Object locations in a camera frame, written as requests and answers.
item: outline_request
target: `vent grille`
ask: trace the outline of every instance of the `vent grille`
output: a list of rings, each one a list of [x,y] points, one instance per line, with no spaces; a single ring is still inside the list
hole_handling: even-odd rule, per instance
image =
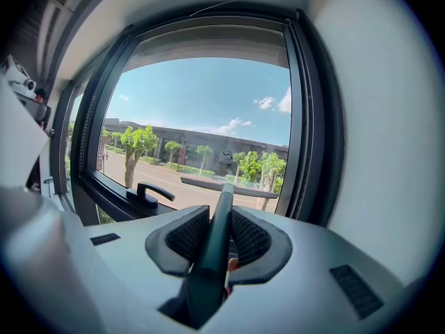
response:
[[[365,319],[383,306],[383,302],[351,266],[336,267],[330,269],[330,273],[348,297],[360,319]]]
[[[112,232],[110,234],[101,235],[100,237],[92,237],[90,240],[94,246],[97,246],[117,239],[120,239],[120,236]]]

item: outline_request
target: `window frame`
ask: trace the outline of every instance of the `window frame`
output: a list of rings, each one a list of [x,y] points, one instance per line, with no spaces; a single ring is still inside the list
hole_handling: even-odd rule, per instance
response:
[[[302,95],[302,101],[294,100],[294,97],[292,99],[288,166],[276,213],[304,220],[308,217],[323,160],[324,115],[318,71],[312,52],[298,26],[298,16],[290,10],[246,3],[231,6],[229,10],[222,6],[196,15],[189,13],[198,11],[199,7],[189,11],[182,9],[180,13],[176,12],[177,15],[173,13],[157,16],[128,26],[108,49],[102,64],[96,68],[88,82],[76,119],[76,125],[83,126],[74,128],[71,158],[72,184],[83,190],[80,193],[73,191],[74,203],[81,205],[76,210],[84,223],[89,223],[87,218],[91,219],[91,203],[94,203],[94,208],[97,204],[106,213],[112,214],[116,221],[128,221],[174,210],[162,204],[157,209],[147,209],[128,200],[124,186],[96,170],[97,148],[108,103],[135,48],[142,41],[156,35],[210,24],[253,26],[283,32],[291,76],[291,94]]]
[[[319,75],[323,96],[325,142],[318,188],[310,213],[299,220],[326,227],[340,187],[344,157],[344,121],[340,87],[334,65],[318,31],[304,11],[297,10],[299,26],[307,39]]]
[[[68,204],[64,207],[67,210],[74,211],[70,201],[66,198],[67,178],[65,174],[65,153],[67,147],[68,125],[70,123],[70,116],[74,101],[76,97],[73,95],[77,85],[79,85],[94,69],[102,62],[106,54],[106,50],[102,50],[96,57],[94,57],[82,70],[75,76],[73,80],[68,81],[56,108],[54,115],[54,135],[51,138],[51,145],[49,149],[49,167],[51,175],[54,179],[54,192],[63,199],[63,204]]]

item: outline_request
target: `road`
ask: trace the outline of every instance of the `road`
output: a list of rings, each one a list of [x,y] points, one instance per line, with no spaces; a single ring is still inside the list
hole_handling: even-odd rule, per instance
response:
[[[120,184],[124,184],[124,172],[124,157],[108,152],[108,160],[105,161],[105,175]],[[175,209],[182,209],[192,205],[210,205],[210,215],[213,215],[220,192],[183,184],[179,179],[181,175],[184,174],[176,173],[173,170],[166,170],[160,166],[151,166],[138,162],[134,170],[133,187],[136,188],[136,185],[139,182],[155,184],[175,195],[175,200],[170,202],[158,193],[147,191],[147,194],[151,194],[158,198],[161,204],[168,205]],[[234,205],[256,208],[257,199],[235,195]],[[276,206],[277,199],[271,199],[269,200],[266,210],[274,213]]]

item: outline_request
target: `glass pane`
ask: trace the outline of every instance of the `glass pane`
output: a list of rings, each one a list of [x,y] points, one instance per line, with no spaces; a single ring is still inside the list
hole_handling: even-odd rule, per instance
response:
[[[83,92],[85,91],[85,88],[91,76],[92,72],[88,73],[84,78],[82,78],[82,80],[74,87],[74,90],[72,91],[72,97],[75,99],[71,109],[66,146],[65,146],[65,176],[67,180],[67,190],[69,193],[68,199],[70,200],[72,206],[74,206],[74,202],[72,201],[72,195],[71,195],[71,166],[70,166],[72,132],[74,130],[74,123],[76,122],[77,112],[79,111],[79,105],[83,97]]]
[[[116,220],[111,218],[111,216],[109,216],[103,209],[101,209],[99,205],[96,205],[96,208],[97,208],[97,215],[99,216],[99,222],[101,224],[111,224],[116,222]]]
[[[110,100],[97,169],[127,188],[149,182],[181,209],[219,192],[187,176],[280,193],[289,149],[291,90],[284,37],[276,31],[209,26],[167,33],[137,47]],[[277,199],[234,196],[275,212]]]

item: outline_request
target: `cloud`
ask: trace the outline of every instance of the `cloud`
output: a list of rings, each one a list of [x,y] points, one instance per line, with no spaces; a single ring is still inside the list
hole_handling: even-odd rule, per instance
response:
[[[275,101],[274,97],[265,97],[264,99],[258,102],[260,109],[269,109],[273,102]]]
[[[210,129],[212,134],[220,134],[220,135],[235,135],[234,128],[241,124],[241,120],[239,118],[231,119],[227,125],[219,126]]]
[[[119,99],[123,100],[124,102],[128,102],[130,100],[130,97],[126,95],[119,95]]]
[[[286,95],[280,102],[280,111],[284,113],[290,113],[292,111],[292,94],[291,87],[286,91]]]

